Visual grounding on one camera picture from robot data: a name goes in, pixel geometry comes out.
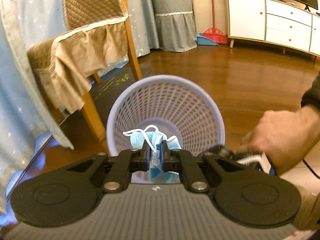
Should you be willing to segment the dark sleeved right forearm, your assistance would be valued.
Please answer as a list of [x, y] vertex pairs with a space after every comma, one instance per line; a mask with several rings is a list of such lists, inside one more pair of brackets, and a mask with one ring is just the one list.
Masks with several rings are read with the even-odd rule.
[[320, 110], [320, 73], [314, 79], [312, 86], [303, 94], [301, 107], [312, 105]]

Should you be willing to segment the person's right hand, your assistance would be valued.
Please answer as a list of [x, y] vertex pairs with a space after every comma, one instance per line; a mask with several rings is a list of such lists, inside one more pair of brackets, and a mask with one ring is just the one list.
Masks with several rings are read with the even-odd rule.
[[278, 175], [295, 167], [319, 142], [319, 109], [266, 111], [243, 137], [238, 153], [264, 152]]

